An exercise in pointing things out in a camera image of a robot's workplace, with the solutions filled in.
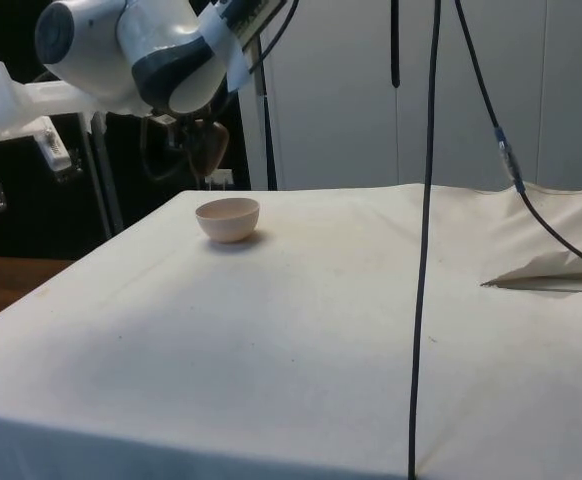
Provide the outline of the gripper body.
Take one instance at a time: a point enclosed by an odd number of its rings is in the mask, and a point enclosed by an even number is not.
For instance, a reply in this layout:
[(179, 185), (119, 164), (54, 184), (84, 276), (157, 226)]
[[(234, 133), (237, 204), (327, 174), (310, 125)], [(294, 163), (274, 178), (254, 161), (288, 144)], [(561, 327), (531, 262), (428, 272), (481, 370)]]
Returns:
[(170, 150), (196, 150), (202, 143), (202, 120), (194, 115), (158, 113), (155, 123), (166, 129), (166, 147)]

